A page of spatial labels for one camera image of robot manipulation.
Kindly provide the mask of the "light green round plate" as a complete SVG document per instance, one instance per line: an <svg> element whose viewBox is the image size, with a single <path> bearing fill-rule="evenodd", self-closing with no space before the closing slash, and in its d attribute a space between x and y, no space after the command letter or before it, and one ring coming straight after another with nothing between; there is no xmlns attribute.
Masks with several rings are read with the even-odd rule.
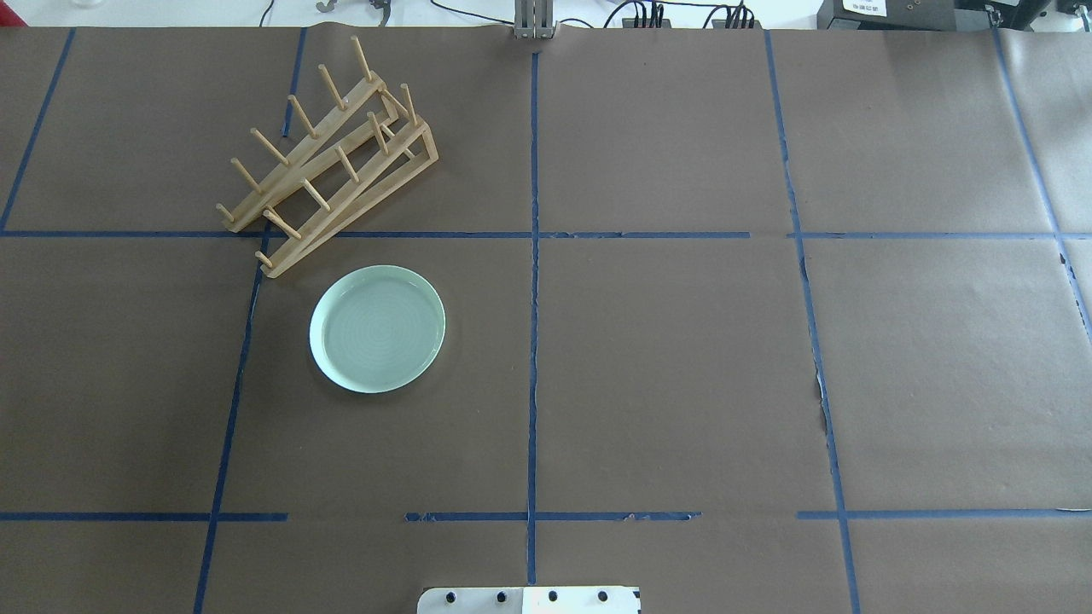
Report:
<svg viewBox="0 0 1092 614"><path fill-rule="evenodd" d="M408 385L434 365L447 332L444 303L412 269L372 265L339 279L317 300L309 345L317 368L365 394Z"/></svg>

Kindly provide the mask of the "wooden plate rack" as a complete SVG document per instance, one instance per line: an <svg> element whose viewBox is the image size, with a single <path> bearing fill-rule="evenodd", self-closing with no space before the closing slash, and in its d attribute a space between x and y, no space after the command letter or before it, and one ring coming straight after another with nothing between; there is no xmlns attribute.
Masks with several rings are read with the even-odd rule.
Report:
<svg viewBox="0 0 1092 614"><path fill-rule="evenodd" d="M410 86L387 84L358 36L351 36L351 47L360 79L349 90L340 92L327 66L317 66L333 98L321 120L311 121L297 96L289 95L290 116L305 130L295 147L283 152L258 129L250 130L276 161L272 172L257 179L241 160L229 161L249 192L237 206L215 206L223 226L240 233L265 220L286 236L272 255L254 253L266 278L288 272L439 160L432 127L417 113Z"/></svg>

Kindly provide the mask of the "grey aluminium post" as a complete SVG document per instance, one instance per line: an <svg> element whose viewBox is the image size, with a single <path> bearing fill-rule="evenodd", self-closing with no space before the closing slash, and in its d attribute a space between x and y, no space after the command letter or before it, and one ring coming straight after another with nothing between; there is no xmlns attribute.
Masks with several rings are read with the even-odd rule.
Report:
<svg viewBox="0 0 1092 614"><path fill-rule="evenodd" d="M515 0L514 37L522 40L545 40L556 34L553 0Z"/></svg>

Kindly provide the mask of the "white pedestal base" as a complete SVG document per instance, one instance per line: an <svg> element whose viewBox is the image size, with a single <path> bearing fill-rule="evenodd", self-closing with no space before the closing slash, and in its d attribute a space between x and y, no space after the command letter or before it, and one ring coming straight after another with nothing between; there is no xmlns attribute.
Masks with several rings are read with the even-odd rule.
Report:
<svg viewBox="0 0 1092 614"><path fill-rule="evenodd" d="M640 589L626 586L432 588L417 613L641 613Z"/></svg>

